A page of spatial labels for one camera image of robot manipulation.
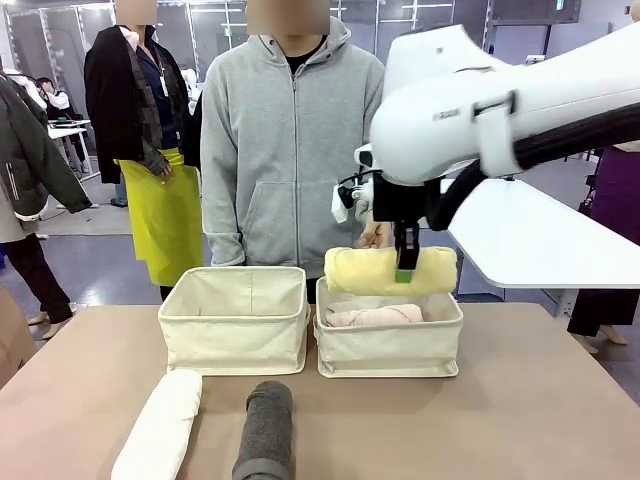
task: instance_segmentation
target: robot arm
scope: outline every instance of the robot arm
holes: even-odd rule
[[[418,220],[446,230],[484,179],[640,138],[639,41],[637,23],[524,67],[487,55],[461,26],[396,39],[371,145],[356,152],[373,179],[352,195],[372,194],[375,220],[394,222],[399,268],[415,267]]]

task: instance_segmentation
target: purple garment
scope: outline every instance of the purple garment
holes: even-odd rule
[[[639,210],[640,153],[605,148],[591,218],[640,245]],[[600,325],[631,325],[639,297],[638,290],[580,290],[567,330],[593,337]]]

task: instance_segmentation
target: beige basket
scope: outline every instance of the beige basket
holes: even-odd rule
[[[299,268],[189,270],[158,313],[168,369],[202,375],[302,371],[309,321],[305,280]]]
[[[318,280],[314,333],[318,341],[318,371],[340,377],[453,377],[462,329],[462,311],[450,294],[429,297],[356,297],[332,293]],[[362,308],[412,303],[425,322],[374,327],[331,327],[327,306],[359,299]]]

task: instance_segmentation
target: rolled towel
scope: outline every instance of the rolled towel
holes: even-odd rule
[[[249,395],[232,480],[289,480],[291,410],[291,391],[279,382],[263,382]]]
[[[151,392],[111,470],[112,480],[175,480],[198,414],[202,377],[172,370]]]
[[[327,323],[332,327],[374,327],[406,325],[424,321],[417,305],[390,305],[382,308],[365,308],[351,312],[330,313]]]
[[[369,296],[427,296],[453,291],[458,270],[450,248],[420,249],[410,283],[396,282],[396,250],[332,248],[325,255],[324,272],[331,292]]]

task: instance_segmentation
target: pink rolled towel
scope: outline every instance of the pink rolled towel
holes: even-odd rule
[[[327,323],[331,327],[374,327],[404,325],[423,321],[420,307],[411,304],[365,308],[364,310],[330,313],[327,315]]]

